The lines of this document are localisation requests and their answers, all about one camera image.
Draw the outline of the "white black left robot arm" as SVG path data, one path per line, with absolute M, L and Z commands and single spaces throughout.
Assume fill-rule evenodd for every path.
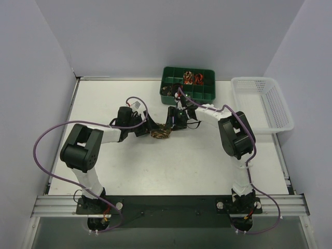
M 159 128 L 146 111 L 142 117 L 137 110 L 126 106 L 119 109 L 110 125 L 115 125 L 116 128 L 75 124 L 60 152 L 60 160 L 83 185 L 81 197 L 84 205 L 106 205 L 100 200 L 105 198 L 106 192 L 94 168 L 101 145 L 122 142 L 130 132 L 139 137 Z

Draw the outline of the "rolled dark brown tie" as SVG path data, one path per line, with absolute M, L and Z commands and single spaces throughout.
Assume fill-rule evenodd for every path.
M 161 95 L 162 96 L 172 96 L 172 86 L 164 86 L 161 88 Z

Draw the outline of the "rolled red black tie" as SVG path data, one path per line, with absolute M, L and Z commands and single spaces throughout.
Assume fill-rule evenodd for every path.
M 175 93 L 177 93 L 179 88 L 182 89 L 182 88 L 183 88 L 183 85 L 180 84 L 180 83 L 173 84 L 173 85 L 172 85 L 172 88 L 171 88 L 171 92 L 172 92 L 172 94 L 174 95 Z

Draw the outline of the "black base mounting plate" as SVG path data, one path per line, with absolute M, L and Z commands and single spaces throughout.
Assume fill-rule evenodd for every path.
M 105 196 L 114 204 L 86 198 L 77 201 L 76 214 L 88 216 L 92 230 L 121 222 L 122 228 L 228 228 L 250 230 L 253 215 L 261 214 L 258 197 L 199 196 Z

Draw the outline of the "paisley patterned necktie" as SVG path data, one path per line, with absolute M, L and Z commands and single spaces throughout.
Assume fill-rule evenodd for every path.
M 172 128 L 166 124 L 157 124 L 157 128 L 153 128 L 150 132 L 151 137 L 155 139 L 168 139 L 172 132 Z

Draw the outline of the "rolled cream paisley tie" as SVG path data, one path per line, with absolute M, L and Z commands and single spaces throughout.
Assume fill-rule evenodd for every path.
M 183 84 L 185 85 L 193 85 L 194 74 L 191 71 L 186 71 L 183 74 Z

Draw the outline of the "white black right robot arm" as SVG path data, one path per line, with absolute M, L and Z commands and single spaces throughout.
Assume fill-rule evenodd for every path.
M 255 190 L 248 175 L 250 172 L 248 164 L 254 152 L 256 140 L 245 114 L 219 111 L 212 104 L 197 106 L 189 103 L 186 107 L 170 106 L 166 127 L 172 130 L 186 129 L 189 119 L 208 123 L 219 130 L 222 147 L 232 162 L 232 206 L 239 210 L 256 207 Z

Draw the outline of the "white perforated plastic basket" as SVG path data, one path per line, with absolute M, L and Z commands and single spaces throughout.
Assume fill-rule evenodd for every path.
M 276 80 L 235 77 L 231 80 L 237 110 L 245 113 L 255 134 L 277 134 L 294 128 L 294 121 Z

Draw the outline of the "rolled orange black tie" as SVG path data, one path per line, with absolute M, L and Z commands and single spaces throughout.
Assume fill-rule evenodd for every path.
M 203 76 L 203 74 L 198 73 L 198 74 L 194 75 L 194 84 L 195 85 L 200 85 L 200 86 L 204 85 L 204 76 Z

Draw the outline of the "green compartment organizer box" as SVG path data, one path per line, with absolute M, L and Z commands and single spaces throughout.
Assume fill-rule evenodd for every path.
M 185 85 L 183 84 L 183 74 L 186 71 L 191 71 L 193 74 L 201 73 L 204 76 L 204 85 Z M 165 105 L 175 105 L 174 95 L 162 96 L 161 88 L 164 86 L 172 86 L 173 84 L 180 83 L 183 85 L 182 91 L 190 95 L 196 102 L 213 103 L 216 98 L 216 81 L 215 72 L 213 70 L 188 68 L 188 67 L 173 67 L 167 66 L 163 69 L 162 79 L 159 89 L 161 103 Z

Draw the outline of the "aluminium front rail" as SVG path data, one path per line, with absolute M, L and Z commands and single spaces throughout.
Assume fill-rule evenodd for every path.
M 308 216 L 309 209 L 304 195 L 274 195 L 272 199 L 259 195 L 263 216 L 276 216 L 279 206 L 282 216 Z M 32 217 L 88 217 L 76 213 L 73 196 L 38 196 Z

